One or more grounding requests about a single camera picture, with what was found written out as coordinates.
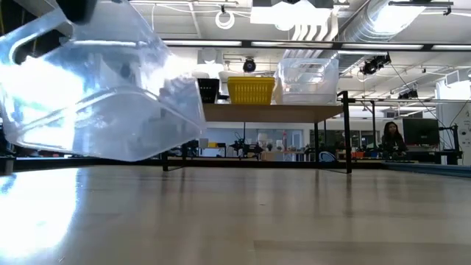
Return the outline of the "clear plastic basket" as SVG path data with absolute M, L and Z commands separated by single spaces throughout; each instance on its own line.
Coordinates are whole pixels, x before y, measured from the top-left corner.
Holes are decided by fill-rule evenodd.
M 277 72 L 284 104 L 331 105 L 336 103 L 337 68 L 284 68 Z
M 339 81 L 337 59 L 287 58 L 277 65 L 283 95 L 336 95 Z
M 197 80 L 128 0 L 97 0 L 65 43 L 15 61 L 23 44 L 66 22 L 55 9 L 0 37 L 0 110 L 9 142 L 138 161 L 201 136 Z

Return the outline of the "black ceiling spotlight cluster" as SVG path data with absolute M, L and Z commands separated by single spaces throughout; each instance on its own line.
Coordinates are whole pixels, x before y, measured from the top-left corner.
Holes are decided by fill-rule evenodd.
M 372 75 L 382 69 L 385 65 L 390 64 L 391 58 L 389 54 L 375 56 L 371 60 L 366 60 L 364 65 L 360 67 L 360 72 L 363 75 Z

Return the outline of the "wooden shelf with black legs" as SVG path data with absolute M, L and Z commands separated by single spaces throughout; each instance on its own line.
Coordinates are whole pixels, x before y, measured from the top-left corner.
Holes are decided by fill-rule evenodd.
M 241 122 L 249 123 L 312 123 L 318 130 L 318 123 L 332 118 L 340 113 L 344 114 L 345 135 L 350 135 L 349 106 L 355 102 L 348 96 L 347 91 L 337 94 L 340 105 L 218 105 L 204 104 L 205 118 L 209 122 Z M 183 167 L 227 167 L 227 168 L 255 168 L 255 169 L 294 169 L 295 165 L 286 162 L 263 162 L 254 160 L 225 159 L 197 159 L 188 160 L 187 149 L 183 149 L 183 156 L 179 160 L 170 161 L 168 153 L 161 155 L 161 166 L 165 172 Z

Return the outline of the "black metal stand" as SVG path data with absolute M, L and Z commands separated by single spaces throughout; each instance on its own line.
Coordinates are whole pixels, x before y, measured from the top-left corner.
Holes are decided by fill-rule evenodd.
M 458 125 L 454 124 L 449 127 L 439 127 L 439 131 L 451 131 L 453 134 L 453 146 L 449 149 L 443 149 L 439 153 L 446 157 L 447 165 L 458 165 L 458 160 L 462 159 L 463 156 L 458 139 Z

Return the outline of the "black ceiling track fixture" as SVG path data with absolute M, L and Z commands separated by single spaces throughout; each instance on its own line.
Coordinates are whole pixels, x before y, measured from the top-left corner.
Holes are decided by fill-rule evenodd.
M 446 7 L 447 10 L 443 12 L 444 15 L 451 14 L 451 7 L 454 2 L 451 0 L 438 1 L 438 0 L 406 0 L 406 1 L 392 1 L 389 0 L 389 6 L 399 7 Z

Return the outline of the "white ceiling unit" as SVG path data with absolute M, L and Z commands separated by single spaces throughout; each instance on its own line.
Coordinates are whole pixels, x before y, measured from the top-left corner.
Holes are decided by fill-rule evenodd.
M 321 25 L 334 9 L 333 0 L 252 0 L 251 24 Z

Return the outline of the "silver ventilation duct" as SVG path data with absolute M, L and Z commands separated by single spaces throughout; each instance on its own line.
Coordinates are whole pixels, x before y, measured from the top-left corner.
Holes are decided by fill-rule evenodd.
M 356 17 L 338 34 L 340 42 L 387 42 L 407 28 L 425 6 L 390 5 L 390 1 L 370 0 Z

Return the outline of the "black computer monitor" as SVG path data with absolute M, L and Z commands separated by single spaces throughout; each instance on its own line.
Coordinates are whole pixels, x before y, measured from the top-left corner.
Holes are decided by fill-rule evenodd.
M 437 146 L 440 142 L 436 119 L 403 119 L 403 137 L 408 146 Z

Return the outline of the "person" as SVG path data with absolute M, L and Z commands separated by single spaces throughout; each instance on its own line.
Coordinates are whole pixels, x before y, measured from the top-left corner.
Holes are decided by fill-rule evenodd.
M 406 158 L 406 144 L 393 121 L 384 125 L 381 144 L 385 160 L 404 160 Z

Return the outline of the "black beam with light strips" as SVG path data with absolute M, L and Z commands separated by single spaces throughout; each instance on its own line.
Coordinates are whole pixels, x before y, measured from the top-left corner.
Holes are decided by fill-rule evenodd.
M 460 43 L 351 43 L 298 40 L 206 40 L 163 39 L 172 47 L 217 47 L 242 49 L 315 49 L 377 52 L 471 52 L 471 44 Z

